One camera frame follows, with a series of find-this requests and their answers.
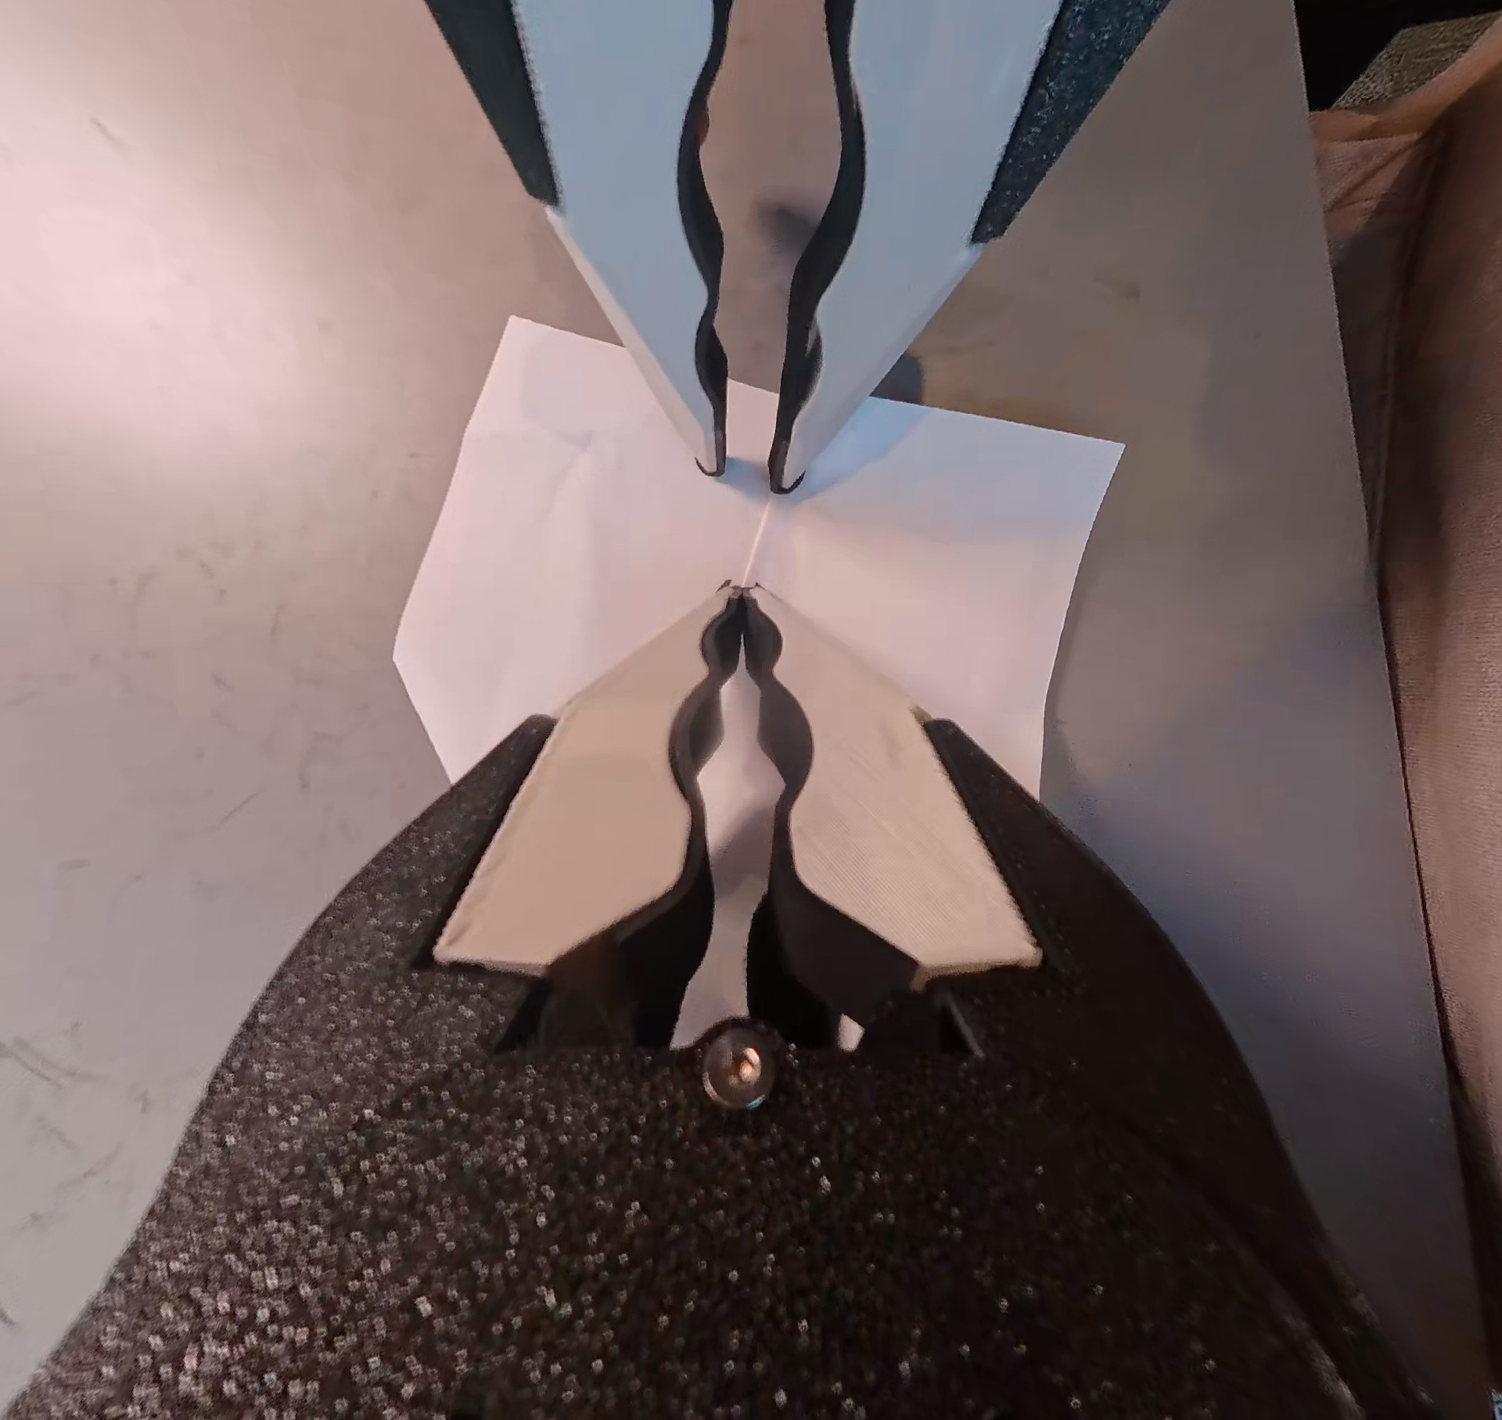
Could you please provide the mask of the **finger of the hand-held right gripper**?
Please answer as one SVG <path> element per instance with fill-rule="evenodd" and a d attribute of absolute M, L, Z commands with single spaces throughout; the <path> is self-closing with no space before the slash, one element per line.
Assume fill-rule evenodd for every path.
<path fill-rule="evenodd" d="M 777 492 L 980 255 L 974 229 L 1064 0 L 823 0 L 836 185 L 794 268 Z"/>
<path fill-rule="evenodd" d="M 704 180 L 733 0 L 509 0 L 548 217 L 700 471 L 725 468 L 723 231 Z"/>

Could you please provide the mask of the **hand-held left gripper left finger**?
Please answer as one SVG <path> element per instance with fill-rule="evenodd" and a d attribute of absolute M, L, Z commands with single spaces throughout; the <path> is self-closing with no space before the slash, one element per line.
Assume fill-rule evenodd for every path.
<path fill-rule="evenodd" d="M 550 725 L 434 962 L 540 985 L 538 1042 L 668 1047 L 715 916 L 700 777 L 723 741 L 741 592 L 715 592 Z"/>

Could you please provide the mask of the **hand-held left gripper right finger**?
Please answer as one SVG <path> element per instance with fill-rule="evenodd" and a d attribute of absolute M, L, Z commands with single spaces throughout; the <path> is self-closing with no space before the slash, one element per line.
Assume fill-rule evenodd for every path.
<path fill-rule="evenodd" d="M 741 592 L 758 746 L 779 777 L 745 957 L 753 1019 L 833 1047 L 897 998 L 1036 972 L 1042 944 L 893 679 L 771 592 Z"/>

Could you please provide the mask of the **white paper sheet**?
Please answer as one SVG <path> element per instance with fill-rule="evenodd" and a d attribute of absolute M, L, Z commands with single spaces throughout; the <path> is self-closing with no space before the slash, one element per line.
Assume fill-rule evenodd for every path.
<path fill-rule="evenodd" d="M 466 428 L 394 661 L 452 775 L 514 734 L 519 772 L 424 960 L 565 705 L 715 592 L 771 592 L 908 690 L 1042 944 L 1036 972 L 893 999 L 877 1035 L 938 1037 L 954 983 L 1052 985 L 1029 895 L 1044 710 L 1073 586 L 1121 458 L 1101 438 L 874 397 L 799 491 L 748 437 L 696 471 L 610 343 L 512 320 Z M 717 914 L 764 896 L 779 777 L 741 659 L 700 787 Z"/>

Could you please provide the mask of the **grey desk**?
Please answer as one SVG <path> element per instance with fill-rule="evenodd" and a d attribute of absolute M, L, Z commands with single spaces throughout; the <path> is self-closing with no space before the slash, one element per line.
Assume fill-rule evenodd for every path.
<path fill-rule="evenodd" d="M 1126 445 L 1044 798 L 1437 1397 L 1487 1363 L 1294 0 L 1175 0 L 916 343 Z M 3 1402 L 447 787 L 398 618 L 507 317 L 610 338 L 422 0 L 3 0 Z"/>

